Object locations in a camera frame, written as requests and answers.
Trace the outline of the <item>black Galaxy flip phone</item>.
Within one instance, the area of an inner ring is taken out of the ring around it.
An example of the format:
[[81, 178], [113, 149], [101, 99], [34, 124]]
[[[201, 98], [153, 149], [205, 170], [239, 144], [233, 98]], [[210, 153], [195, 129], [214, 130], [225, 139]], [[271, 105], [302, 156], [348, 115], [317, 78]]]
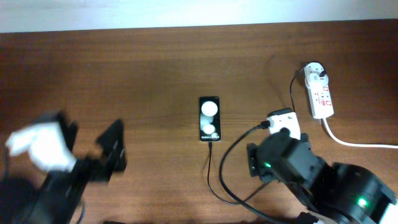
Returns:
[[221, 141], [220, 98], [199, 97], [199, 134], [202, 142]]

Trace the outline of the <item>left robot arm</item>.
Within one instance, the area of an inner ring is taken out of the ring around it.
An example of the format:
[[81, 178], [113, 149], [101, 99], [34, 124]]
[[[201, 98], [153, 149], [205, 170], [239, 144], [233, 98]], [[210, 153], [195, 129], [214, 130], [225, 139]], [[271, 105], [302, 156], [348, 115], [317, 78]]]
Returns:
[[[110, 181], [114, 173], [126, 170], [124, 123], [115, 120], [96, 143], [99, 158], [77, 158], [73, 147], [78, 124], [68, 122], [59, 111], [34, 119], [14, 131], [4, 146], [6, 166], [1, 179], [1, 220], [5, 223], [70, 223], [75, 210], [83, 205], [82, 195], [90, 182]], [[47, 175], [40, 187], [23, 177], [9, 176], [9, 159], [23, 153]]]

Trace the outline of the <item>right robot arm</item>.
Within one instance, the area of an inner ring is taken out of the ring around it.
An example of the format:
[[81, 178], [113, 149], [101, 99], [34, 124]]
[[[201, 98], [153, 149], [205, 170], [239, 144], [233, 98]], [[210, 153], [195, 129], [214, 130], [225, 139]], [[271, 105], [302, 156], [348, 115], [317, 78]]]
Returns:
[[311, 150], [308, 135], [287, 128], [246, 147], [250, 175], [282, 182], [309, 211], [335, 223], [380, 223], [397, 195], [370, 170], [334, 162]]

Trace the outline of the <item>white charger adapter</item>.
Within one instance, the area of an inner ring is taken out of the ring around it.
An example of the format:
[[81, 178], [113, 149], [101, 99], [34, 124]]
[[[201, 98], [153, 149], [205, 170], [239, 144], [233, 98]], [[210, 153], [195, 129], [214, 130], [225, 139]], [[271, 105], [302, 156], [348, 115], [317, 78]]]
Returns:
[[310, 73], [309, 75], [305, 76], [305, 84], [306, 87], [311, 88], [318, 88], [320, 86], [327, 86], [329, 82], [328, 75], [326, 74], [317, 74], [317, 73]]

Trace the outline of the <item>white power strip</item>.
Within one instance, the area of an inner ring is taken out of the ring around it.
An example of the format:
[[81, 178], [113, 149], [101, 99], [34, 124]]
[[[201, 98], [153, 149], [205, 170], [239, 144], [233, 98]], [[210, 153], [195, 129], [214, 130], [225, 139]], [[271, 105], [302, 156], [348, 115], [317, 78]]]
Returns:
[[[320, 62], [310, 62], [304, 67], [305, 76], [310, 73], [326, 74], [326, 70]], [[312, 116], [315, 119], [326, 119], [334, 114], [329, 86], [307, 88]]]

